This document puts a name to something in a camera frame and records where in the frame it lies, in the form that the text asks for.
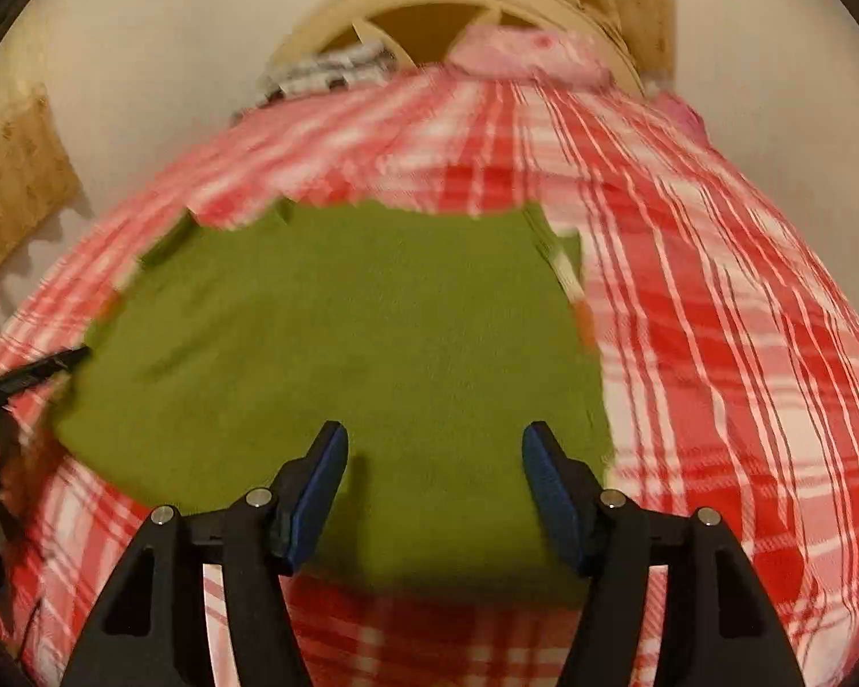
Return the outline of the pink cloth beside bed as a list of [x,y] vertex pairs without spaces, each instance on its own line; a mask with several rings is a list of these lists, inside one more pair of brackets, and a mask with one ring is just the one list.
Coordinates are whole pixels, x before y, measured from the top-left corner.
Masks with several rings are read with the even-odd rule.
[[684,101],[681,96],[670,92],[670,90],[659,90],[659,92],[656,92],[650,98],[650,105],[654,109],[659,110],[659,112],[664,113],[694,143],[701,144],[704,147],[711,146],[711,140],[709,140],[709,135],[707,135],[703,116],[691,104]]

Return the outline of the red white plaid bedspread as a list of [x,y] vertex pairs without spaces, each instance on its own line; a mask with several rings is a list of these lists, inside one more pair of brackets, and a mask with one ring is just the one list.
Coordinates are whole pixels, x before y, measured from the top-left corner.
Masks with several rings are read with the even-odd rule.
[[[445,67],[254,110],[120,205],[0,337],[0,372],[88,343],[179,219],[235,230],[281,200],[477,219],[540,208],[582,243],[577,321],[596,346],[613,457],[645,509],[712,507],[739,538],[807,684],[859,659],[859,317],[819,259],[711,147],[625,93]],[[60,444],[72,377],[15,402],[60,451],[12,571],[27,665],[60,681],[100,589],[155,506]],[[312,571],[285,585],[319,685],[549,685],[585,600],[380,593]]]

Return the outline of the beige curtain at left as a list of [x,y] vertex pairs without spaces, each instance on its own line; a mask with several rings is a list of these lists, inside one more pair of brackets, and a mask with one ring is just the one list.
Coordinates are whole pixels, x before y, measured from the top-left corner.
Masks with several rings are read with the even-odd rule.
[[0,113],[0,267],[82,192],[43,85]]

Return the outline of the pink floral pillow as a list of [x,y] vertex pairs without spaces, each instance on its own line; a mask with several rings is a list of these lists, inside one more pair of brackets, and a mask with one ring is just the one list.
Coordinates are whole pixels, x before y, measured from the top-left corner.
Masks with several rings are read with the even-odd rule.
[[448,67],[484,79],[604,90],[614,84],[589,35],[571,31],[473,25],[445,57]]

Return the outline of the cream wooden headboard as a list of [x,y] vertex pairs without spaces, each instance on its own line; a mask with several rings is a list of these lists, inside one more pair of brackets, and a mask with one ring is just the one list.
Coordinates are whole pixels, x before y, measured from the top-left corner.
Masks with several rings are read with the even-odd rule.
[[568,0],[325,0],[293,28],[270,64],[383,42],[401,67],[443,61],[473,25],[506,25],[589,35],[614,82],[633,98],[645,96],[643,79],[619,28],[594,6]]

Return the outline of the green striped knit sweater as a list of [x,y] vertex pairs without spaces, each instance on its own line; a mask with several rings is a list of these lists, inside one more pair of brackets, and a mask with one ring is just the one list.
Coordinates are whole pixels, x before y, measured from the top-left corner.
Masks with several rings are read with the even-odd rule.
[[580,262],[577,234],[535,205],[183,217],[94,321],[50,423],[130,498],[193,514],[271,481],[335,420],[350,461],[314,573],[571,605],[585,588],[541,529],[521,437],[543,420],[594,472],[613,457]]

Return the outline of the grey white patterned pillow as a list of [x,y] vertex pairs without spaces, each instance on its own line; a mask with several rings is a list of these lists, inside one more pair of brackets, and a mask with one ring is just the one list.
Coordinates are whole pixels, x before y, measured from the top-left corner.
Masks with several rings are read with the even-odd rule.
[[254,107],[384,84],[399,67],[397,57],[379,41],[277,64],[266,68],[260,78]]

